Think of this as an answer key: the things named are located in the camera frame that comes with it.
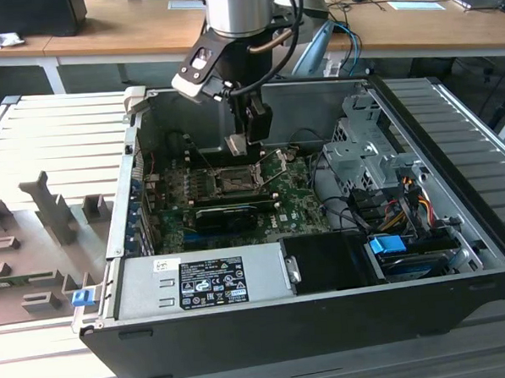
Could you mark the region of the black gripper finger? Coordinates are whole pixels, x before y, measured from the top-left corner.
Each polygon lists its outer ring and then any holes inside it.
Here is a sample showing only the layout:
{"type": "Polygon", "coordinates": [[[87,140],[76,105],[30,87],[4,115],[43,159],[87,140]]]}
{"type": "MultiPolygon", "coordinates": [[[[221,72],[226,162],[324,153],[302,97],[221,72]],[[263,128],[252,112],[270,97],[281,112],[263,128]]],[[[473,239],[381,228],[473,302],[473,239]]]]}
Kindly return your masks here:
{"type": "Polygon", "coordinates": [[[250,144],[266,140],[272,126],[273,110],[259,96],[252,96],[247,109],[248,141],[250,144]]]}
{"type": "Polygon", "coordinates": [[[235,133],[246,135],[248,131],[248,108],[245,104],[234,104],[233,118],[235,125],[235,133]]]}

